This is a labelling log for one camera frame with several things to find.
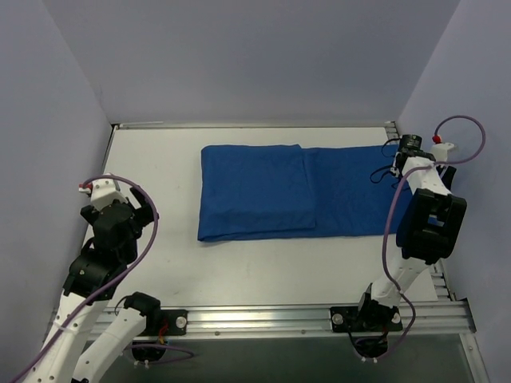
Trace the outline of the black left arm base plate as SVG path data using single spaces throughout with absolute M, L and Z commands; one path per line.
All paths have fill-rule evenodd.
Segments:
M 187 333 L 188 311 L 163 309 L 149 314 L 141 336 L 167 337 L 184 336 Z

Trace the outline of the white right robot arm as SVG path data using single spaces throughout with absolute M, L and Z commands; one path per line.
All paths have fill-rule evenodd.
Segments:
M 355 320 L 363 329 L 399 321 L 398 304 L 415 279 L 429 266 L 451 256 L 464 219 L 467 202 L 452 194 L 457 169 L 446 165 L 454 148 L 434 137 L 430 151 L 421 148 L 422 138 L 404 135 L 390 173 L 405 182 L 411 200 L 396 231 L 400 250 L 389 262 L 382 258 L 383 276 L 371 283 L 355 308 Z

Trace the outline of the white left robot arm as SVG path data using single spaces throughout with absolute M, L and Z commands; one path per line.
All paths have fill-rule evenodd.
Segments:
M 133 181 L 106 173 L 87 179 L 79 191 L 89 197 L 80 214 L 93 235 L 69 266 L 43 347 L 14 382 L 72 380 L 93 325 L 156 239 L 159 213 Z

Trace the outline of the blue surgical wrap cloth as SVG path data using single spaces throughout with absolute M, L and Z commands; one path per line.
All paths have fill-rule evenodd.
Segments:
M 382 235 L 397 186 L 371 182 L 377 146 L 209 145 L 200 164 L 204 243 Z

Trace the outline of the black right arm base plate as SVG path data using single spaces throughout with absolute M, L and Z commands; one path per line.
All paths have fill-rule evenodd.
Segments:
M 329 314 L 334 333 L 383 333 L 403 330 L 397 308 L 383 307 L 360 311 L 357 306 L 331 306 Z

